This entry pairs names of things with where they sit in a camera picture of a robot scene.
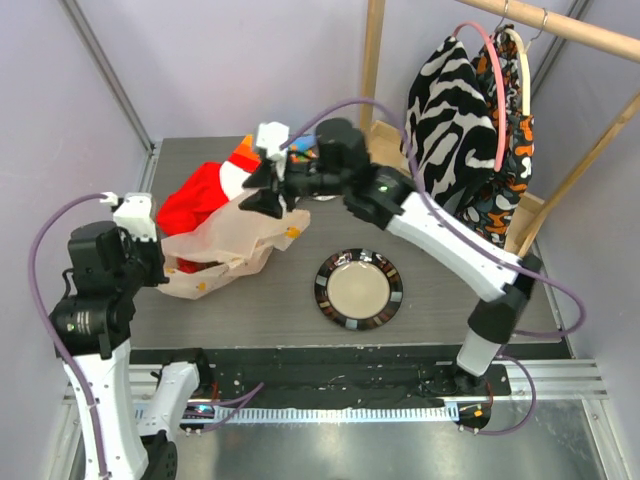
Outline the translucent plastic bag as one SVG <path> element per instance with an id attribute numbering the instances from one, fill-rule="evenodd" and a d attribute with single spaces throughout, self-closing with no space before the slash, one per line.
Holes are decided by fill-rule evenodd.
<path id="1" fill-rule="evenodd" d="M 195 300 L 238 277 L 259 273 L 275 249 L 284 251 L 310 225 L 311 214 L 296 209 L 281 219 L 239 208 L 248 192 L 214 211 L 194 231 L 162 240 L 165 295 Z"/>

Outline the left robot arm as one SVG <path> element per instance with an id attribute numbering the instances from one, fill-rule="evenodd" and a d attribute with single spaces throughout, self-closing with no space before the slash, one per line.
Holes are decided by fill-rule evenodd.
<path id="1" fill-rule="evenodd" d="M 112 221 L 71 233 L 66 293 L 50 321 L 74 360 L 73 387 L 88 479 L 174 479 L 175 436 L 190 398 L 205 397 L 213 374 L 200 348 L 175 350 L 155 373 L 143 416 L 135 414 L 129 365 L 134 297 L 167 282 L 156 242 L 134 239 Z"/>

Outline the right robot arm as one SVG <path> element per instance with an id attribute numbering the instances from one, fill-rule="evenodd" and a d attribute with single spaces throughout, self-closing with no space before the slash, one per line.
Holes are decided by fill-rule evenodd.
<path id="1" fill-rule="evenodd" d="M 460 393 L 477 393 L 531 297 L 534 280 L 521 271 L 538 272 L 540 260 L 495 248 L 419 194 L 407 176 L 373 163 L 363 132 L 350 121 L 319 123 L 317 155 L 307 162 L 294 161 L 293 151 L 285 146 L 289 133 L 279 122 L 259 125 L 254 150 L 260 165 L 243 183 L 253 193 L 241 209 L 280 219 L 302 198 L 338 195 L 356 218 L 419 247 L 455 273 L 479 301 L 468 319 L 451 380 Z"/>

